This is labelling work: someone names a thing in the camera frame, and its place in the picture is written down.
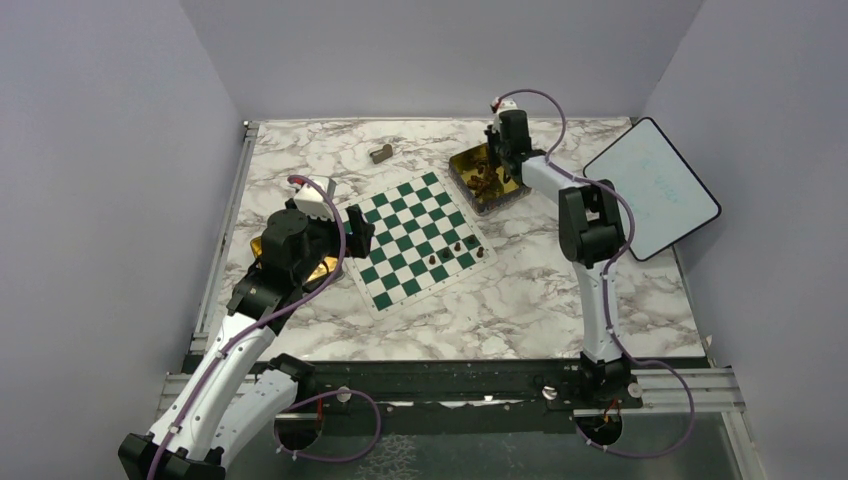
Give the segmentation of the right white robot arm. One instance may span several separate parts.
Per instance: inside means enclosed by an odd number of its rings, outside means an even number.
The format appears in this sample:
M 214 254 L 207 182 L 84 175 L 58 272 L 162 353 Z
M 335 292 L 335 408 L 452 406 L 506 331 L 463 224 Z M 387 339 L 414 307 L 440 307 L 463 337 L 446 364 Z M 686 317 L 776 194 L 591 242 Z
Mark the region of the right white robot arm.
M 630 378 L 617 342 L 614 282 L 625 233 L 613 185 L 576 176 L 533 148 L 527 113 L 514 106 L 494 110 L 486 136 L 490 162 L 558 208 L 559 246 L 577 275 L 584 324 L 576 391 L 585 404 L 600 407 Z

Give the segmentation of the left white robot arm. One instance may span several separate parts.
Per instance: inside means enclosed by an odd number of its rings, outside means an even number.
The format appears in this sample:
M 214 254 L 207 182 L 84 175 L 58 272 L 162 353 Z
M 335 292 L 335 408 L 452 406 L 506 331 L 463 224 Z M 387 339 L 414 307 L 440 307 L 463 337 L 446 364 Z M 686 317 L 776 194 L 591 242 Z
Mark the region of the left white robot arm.
M 348 221 L 311 218 L 292 202 L 273 213 L 261 252 L 235 285 L 213 345 L 170 408 L 145 434 L 118 450 L 130 479 L 222 479 L 239 451 L 285 410 L 306 408 L 319 429 L 324 395 L 314 368 L 288 354 L 272 359 L 256 383 L 237 393 L 259 356 L 294 311 L 315 297 L 312 274 L 327 259 L 365 258 L 375 232 L 357 206 Z

